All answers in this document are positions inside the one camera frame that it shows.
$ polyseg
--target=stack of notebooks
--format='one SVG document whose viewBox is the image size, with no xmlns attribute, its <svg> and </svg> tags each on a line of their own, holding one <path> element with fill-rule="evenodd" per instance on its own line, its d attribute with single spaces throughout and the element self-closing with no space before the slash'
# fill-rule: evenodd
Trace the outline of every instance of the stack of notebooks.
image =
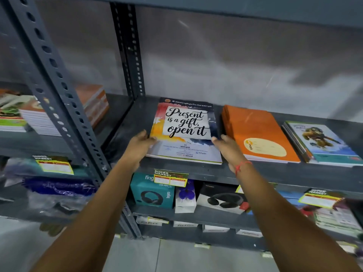
<svg viewBox="0 0 363 272">
<path fill-rule="evenodd" d="M 31 99 L 34 99 L 34 96 L 18 96 L 11 91 L 0 90 L 0 131 L 26 132 L 29 129 L 19 112 L 19 107 Z"/>
<path fill-rule="evenodd" d="M 344 167 L 363 165 L 363 160 L 325 125 L 286 121 L 282 128 L 307 163 Z"/>
<path fill-rule="evenodd" d="M 225 105 L 222 119 L 226 134 L 234 138 L 248 160 L 300 162 L 271 113 Z"/>
<path fill-rule="evenodd" d="M 96 126 L 109 108 L 104 89 L 101 85 L 81 85 L 76 88 L 76 92 L 92 127 Z M 35 99 L 24 104 L 20 113 L 38 134 L 61 136 Z"/>
<path fill-rule="evenodd" d="M 150 136 L 157 143 L 146 156 L 222 164 L 211 141 L 217 137 L 217 124 L 210 103 L 161 97 Z"/>
<path fill-rule="evenodd" d="M 320 208 L 315 210 L 314 221 L 322 229 L 355 238 L 363 233 L 352 211 L 344 203 L 338 203 L 334 209 Z"/>
</svg>

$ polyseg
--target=tile grout line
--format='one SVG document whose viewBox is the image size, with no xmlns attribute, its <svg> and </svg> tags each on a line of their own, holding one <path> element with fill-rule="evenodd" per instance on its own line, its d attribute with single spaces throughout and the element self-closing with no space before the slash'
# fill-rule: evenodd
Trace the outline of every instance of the tile grout line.
<svg viewBox="0 0 363 272">
<path fill-rule="evenodd" d="M 159 239 L 159 249 L 157 250 L 157 262 L 159 261 L 161 239 Z"/>
</svg>

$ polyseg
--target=teal headphone box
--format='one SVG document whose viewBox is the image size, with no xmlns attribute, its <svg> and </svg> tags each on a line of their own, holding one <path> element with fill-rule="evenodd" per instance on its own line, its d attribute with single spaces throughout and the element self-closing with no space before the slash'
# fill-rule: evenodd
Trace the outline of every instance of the teal headphone box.
<svg viewBox="0 0 363 272">
<path fill-rule="evenodd" d="M 138 205 L 173 208 L 175 187 L 154 183 L 154 175 L 134 173 L 130 187 Z"/>
</svg>

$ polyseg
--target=white square on book cover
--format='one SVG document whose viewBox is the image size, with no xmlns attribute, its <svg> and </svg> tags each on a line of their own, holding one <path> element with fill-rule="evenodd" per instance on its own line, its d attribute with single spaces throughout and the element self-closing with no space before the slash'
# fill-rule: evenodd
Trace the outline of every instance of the white square on book cover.
<svg viewBox="0 0 363 272">
<path fill-rule="evenodd" d="M 168 106 L 165 113 L 163 135 L 211 140 L 208 112 Z"/>
</svg>

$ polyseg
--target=red string bracelet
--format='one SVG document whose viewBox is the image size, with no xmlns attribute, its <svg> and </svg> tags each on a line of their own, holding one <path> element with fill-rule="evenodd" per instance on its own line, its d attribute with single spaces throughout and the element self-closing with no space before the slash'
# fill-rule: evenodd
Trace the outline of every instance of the red string bracelet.
<svg viewBox="0 0 363 272">
<path fill-rule="evenodd" d="M 243 163 L 249 163 L 249 164 L 252 164 L 251 161 L 242 161 L 239 165 L 236 166 L 236 171 L 235 171 L 235 174 L 236 174 L 236 177 L 237 177 L 237 173 L 240 171 L 240 167 Z"/>
</svg>

